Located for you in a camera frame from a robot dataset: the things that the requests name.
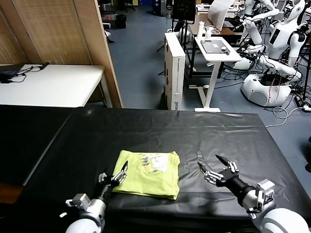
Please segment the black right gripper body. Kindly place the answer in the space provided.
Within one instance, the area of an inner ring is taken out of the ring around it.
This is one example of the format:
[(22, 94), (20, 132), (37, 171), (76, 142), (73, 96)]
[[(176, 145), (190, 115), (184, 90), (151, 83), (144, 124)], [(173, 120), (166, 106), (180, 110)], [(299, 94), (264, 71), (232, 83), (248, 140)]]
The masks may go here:
[(227, 168), (219, 172), (222, 175), (220, 180), (216, 181), (217, 187), (226, 187), (234, 195), (239, 195), (243, 188), (244, 182), (239, 178), (238, 173), (232, 173), (232, 171)]

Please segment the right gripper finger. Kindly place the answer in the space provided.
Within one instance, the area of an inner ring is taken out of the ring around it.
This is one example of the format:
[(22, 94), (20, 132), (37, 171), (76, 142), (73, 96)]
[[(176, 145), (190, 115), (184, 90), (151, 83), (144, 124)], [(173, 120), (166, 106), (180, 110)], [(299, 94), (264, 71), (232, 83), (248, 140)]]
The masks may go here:
[(207, 180), (209, 183), (216, 183), (217, 181), (220, 181), (224, 178), (222, 174), (219, 174), (217, 172), (214, 172), (212, 170), (208, 170), (203, 164), (200, 162), (197, 162), (200, 171), (202, 172), (205, 180)]
[(215, 155), (215, 156), (223, 165), (225, 165), (227, 168), (229, 168), (232, 173), (239, 172), (239, 169), (238, 169), (235, 161), (230, 161), (230, 160), (228, 160), (225, 157), (220, 156), (220, 155)]

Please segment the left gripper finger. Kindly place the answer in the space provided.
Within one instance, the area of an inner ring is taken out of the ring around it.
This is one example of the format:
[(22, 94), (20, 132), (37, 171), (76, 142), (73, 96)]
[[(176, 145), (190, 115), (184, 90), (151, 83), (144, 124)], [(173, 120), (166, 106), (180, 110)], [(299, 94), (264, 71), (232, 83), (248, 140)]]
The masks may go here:
[(127, 170), (128, 170), (128, 161), (126, 161), (123, 164), (121, 170), (111, 178), (111, 184), (113, 187), (117, 187), (117, 186), (120, 186), (122, 184), (122, 182), (127, 177)]
[(104, 169), (104, 171), (102, 173), (99, 174), (98, 176), (98, 182), (99, 183), (105, 183), (108, 179), (108, 175), (106, 173), (107, 171), (107, 167)]

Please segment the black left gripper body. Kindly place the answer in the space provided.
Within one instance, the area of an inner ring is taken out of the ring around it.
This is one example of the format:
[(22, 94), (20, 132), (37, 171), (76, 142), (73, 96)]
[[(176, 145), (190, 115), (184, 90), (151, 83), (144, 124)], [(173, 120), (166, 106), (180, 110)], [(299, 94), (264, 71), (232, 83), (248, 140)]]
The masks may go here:
[(114, 181), (99, 181), (96, 184), (96, 199), (103, 202), (109, 202), (114, 187)]

